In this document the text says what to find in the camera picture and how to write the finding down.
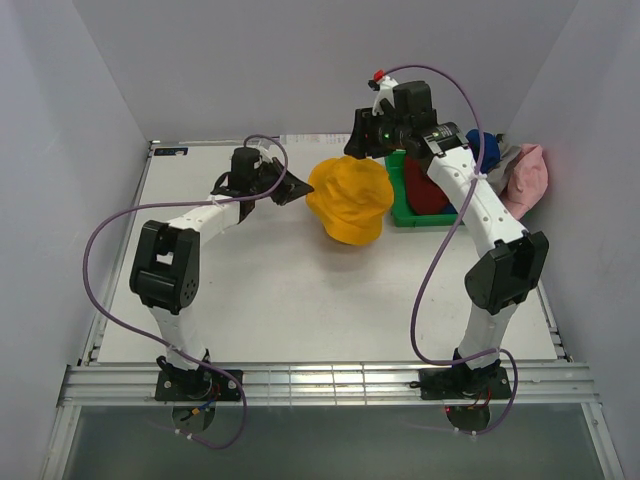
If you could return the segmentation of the yellow bucket hat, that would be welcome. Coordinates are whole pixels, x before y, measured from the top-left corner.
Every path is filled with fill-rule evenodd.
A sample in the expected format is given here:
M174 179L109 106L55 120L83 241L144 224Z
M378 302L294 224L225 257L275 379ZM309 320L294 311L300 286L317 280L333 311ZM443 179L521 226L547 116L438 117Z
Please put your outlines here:
M394 202L386 169L376 161L351 156L317 164L308 183L306 204L332 239L365 246L379 238L383 217Z

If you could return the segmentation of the dark red bucket hat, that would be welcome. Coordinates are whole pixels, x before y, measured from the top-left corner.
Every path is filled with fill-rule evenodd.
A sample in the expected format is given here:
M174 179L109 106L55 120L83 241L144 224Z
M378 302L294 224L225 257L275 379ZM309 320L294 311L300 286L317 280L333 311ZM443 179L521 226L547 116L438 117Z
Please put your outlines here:
M404 182L407 202L419 216L441 214L449 204L447 196L421 169L413 158L404 159Z

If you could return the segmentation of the blue bucket hat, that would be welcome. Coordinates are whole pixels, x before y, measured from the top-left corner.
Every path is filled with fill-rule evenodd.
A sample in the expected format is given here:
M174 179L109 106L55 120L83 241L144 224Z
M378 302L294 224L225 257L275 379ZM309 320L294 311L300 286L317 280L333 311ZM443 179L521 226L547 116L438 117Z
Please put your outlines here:
M465 135L471 150L474 155L474 159L478 159L480 148L480 135L478 129L469 130ZM488 174L494 167L498 165L501 160L501 153L499 149L498 140L495 135L485 132L484 138L484 154L481 161L480 172L482 174Z

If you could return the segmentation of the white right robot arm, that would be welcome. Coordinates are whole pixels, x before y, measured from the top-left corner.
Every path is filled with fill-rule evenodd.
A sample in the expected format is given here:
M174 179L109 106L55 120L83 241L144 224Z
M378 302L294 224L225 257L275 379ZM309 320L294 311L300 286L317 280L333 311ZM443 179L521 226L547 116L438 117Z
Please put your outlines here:
M358 159L404 151L446 195L469 231L479 256L464 286L472 302L464 337L452 361L434 361L415 387L431 397L463 398L489 392L493 382L512 392L500 365L509 321L536 288L549 242L529 232L476 170L479 155L453 122L440 123L429 85L399 83L378 73L368 83L372 106L355 112L344 151Z

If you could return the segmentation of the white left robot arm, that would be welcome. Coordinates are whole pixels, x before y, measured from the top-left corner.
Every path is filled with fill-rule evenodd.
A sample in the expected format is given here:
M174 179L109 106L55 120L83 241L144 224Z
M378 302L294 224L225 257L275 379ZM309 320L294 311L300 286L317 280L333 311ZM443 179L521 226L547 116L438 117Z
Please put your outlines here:
M130 290L154 317L166 354L157 363L190 399L205 397L212 376L200 364L209 352L189 312L200 283L201 247L243 222L257 200L284 206L314 188L269 157L263 147L235 148L230 169L214 183L207 203L168 222L150 220L140 232L129 278Z

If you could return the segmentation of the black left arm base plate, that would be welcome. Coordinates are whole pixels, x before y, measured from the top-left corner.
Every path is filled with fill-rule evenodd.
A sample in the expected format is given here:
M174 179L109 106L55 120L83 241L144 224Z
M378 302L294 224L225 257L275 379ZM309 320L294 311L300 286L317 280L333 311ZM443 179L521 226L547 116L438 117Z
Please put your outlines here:
M160 402L201 402L205 403L211 398L223 402L239 402L241 395L235 381L213 373L208 382L209 389L205 393L189 395L184 393L170 377L160 372L158 374L153 399Z

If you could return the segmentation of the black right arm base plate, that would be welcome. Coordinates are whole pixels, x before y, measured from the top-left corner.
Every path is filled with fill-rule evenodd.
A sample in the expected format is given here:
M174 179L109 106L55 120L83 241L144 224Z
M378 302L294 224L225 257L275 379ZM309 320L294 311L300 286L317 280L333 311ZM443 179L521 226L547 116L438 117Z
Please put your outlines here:
M512 389L503 367L466 370L465 365L450 368L425 368L409 387L420 391L422 400L473 400L487 398L507 400Z

